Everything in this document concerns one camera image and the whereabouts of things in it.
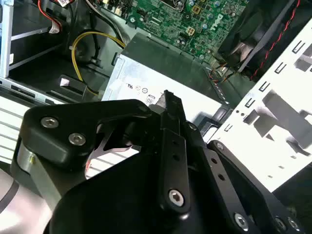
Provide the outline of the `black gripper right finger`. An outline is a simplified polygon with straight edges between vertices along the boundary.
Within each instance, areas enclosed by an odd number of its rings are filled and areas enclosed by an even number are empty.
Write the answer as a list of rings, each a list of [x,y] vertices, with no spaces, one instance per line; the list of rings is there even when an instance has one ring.
[[[299,220],[220,141],[186,123],[187,149],[208,179],[226,234],[303,234]]]

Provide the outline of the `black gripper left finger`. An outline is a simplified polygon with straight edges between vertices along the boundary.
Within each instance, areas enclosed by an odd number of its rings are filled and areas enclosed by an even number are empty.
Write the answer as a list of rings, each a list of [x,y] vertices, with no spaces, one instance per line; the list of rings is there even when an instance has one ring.
[[[51,208],[75,186],[136,155],[159,160],[157,200],[189,213],[186,125],[181,99],[164,91],[154,106],[137,99],[35,107],[20,131],[20,166]]]

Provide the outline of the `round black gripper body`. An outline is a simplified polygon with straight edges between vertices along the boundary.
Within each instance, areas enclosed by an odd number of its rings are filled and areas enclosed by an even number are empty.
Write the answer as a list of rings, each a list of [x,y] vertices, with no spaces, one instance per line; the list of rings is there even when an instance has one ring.
[[[208,179],[189,168],[191,210],[177,220],[157,200],[160,160],[136,155],[73,187],[58,203],[52,234],[232,234]]]

